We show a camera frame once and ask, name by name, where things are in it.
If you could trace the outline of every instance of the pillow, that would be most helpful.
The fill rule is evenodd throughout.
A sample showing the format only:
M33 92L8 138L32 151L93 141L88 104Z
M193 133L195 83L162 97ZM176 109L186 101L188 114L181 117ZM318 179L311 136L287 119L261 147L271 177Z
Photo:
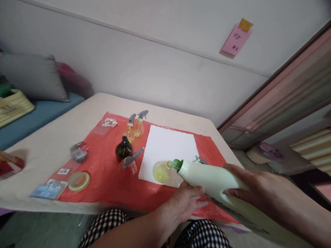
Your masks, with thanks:
M70 102L53 55L0 54L0 73L31 100Z

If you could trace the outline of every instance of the white plastic bottle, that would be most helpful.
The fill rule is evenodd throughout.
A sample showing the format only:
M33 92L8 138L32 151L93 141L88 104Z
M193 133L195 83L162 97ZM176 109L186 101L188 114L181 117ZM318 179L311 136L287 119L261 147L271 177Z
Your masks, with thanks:
M175 159L172 167L191 186L203 186L206 196L217 206L256 234L284 247L312 247L303 239L281 227L251 204L223 194L226 189L250 190L237 176L227 169Z

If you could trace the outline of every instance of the striped curtain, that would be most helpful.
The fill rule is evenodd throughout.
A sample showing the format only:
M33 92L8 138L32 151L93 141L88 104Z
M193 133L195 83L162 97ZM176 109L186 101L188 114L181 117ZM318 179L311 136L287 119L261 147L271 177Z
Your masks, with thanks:
M331 127L309 135L290 146L318 169L331 176Z

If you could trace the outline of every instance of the black and white checkered fabric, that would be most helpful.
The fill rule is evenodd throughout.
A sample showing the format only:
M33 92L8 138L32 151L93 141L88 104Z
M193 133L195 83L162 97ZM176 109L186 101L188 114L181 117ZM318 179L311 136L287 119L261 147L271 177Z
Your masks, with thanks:
M78 248L88 248L107 231L128 221L128 216L114 208L99 215L82 238ZM221 228L206 219L192 221L177 239L174 248L232 248Z
M216 223L207 220L192 221L180 234L175 248L232 248L225 233Z
M124 224L128 216L117 208L100 214L92 223L88 232L82 238L78 248L88 248L107 231Z

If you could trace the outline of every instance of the dark glass bottle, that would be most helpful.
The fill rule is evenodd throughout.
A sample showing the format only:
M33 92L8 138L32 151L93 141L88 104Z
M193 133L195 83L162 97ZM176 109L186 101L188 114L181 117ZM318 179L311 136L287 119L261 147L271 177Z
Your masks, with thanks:
M115 153L118 162L121 162L126 157L132 156L133 146L126 136L123 136L122 142L116 146Z

